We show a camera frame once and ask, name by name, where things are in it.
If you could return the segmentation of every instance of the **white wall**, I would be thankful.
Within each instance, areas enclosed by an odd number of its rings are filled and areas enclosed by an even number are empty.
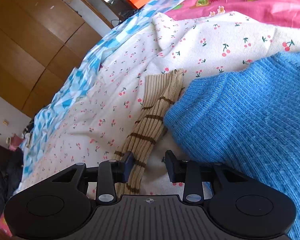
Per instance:
[[[9,122],[8,126],[3,124],[5,119]],[[30,117],[21,113],[0,97],[0,145],[7,148],[6,138],[10,137],[13,133],[20,136],[30,120]]]
[[[73,10],[77,11],[79,15],[102,37],[108,34],[111,29],[104,23],[88,6],[81,0],[63,0]]]

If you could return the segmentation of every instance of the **beige striped sock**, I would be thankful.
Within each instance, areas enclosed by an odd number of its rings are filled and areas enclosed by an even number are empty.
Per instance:
[[[118,183],[117,195],[139,194],[140,182],[148,157],[164,130],[163,117],[170,105],[174,104],[182,88],[183,69],[166,74],[146,76],[146,91],[141,115],[135,122],[121,151],[116,151],[120,160],[125,152],[131,151],[134,164],[127,183]]]

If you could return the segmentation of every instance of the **blue knit sweater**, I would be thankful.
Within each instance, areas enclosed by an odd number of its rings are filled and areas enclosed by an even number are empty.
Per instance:
[[[297,207],[289,236],[300,240],[300,53],[195,79],[164,123],[191,159],[225,163],[288,195]]]

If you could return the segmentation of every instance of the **brown stripe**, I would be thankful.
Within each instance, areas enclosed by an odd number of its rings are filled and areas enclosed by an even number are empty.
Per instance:
[[[169,104],[173,105],[174,102],[172,100],[170,100],[169,98],[166,97],[160,97],[159,100],[163,99],[164,101],[168,102]]]
[[[127,189],[130,190],[131,192],[136,193],[136,194],[139,194],[139,193],[140,193],[140,189],[138,189],[138,188],[133,188],[133,187],[131,187],[128,183],[127,183],[126,185],[127,185]]]
[[[163,122],[163,117],[160,115],[156,115],[156,114],[147,114],[147,115],[145,115],[145,118],[157,119],[157,120]]]
[[[153,106],[146,106],[146,107],[143,107],[142,110],[147,110],[147,109],[151,109]]]
[[[163,117],[160,116],[160,115],[147,114],[147,115],[145,115],[144,118],[157,119],[157,120],[163,122]]]
[[[116,155],[119,155],[119,156],[121,156],[121,157],[123,157],[123,156],[124,156],[124,153],[122,153],[122,152],[119,152],[119,151],[115,151],[115,152],[114,152],[114,154],[116,154]]]
[[[141,162],[141,161],[138,161],[138,160],[135,161],[135,165],[140,166],[140,167],[143,167],[143,168],[146,167],[146,164],[145,164],[145,163],[143,163],[143,162]]]
[[[136,137],[136,138],[140,138],[140,139],[142,139],[142,140],[151,142],[153,145],[155,145],[155,143],[156,143],[156,141],[155,141],[153,138],[151,138],[151,137],[149,137],[149,136],[144,136],[144,135],[142,135],[142,134],[138,134],[138,133],[136,133],[136,132],[131,133],[129,136],[134,136],[134,137]]]

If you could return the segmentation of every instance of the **pink floral blanket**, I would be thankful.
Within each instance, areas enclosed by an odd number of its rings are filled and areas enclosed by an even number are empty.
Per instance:
[[[231,11],[263,23],[300,28],[300,0],[185,0],[166,15],[184,20]]]

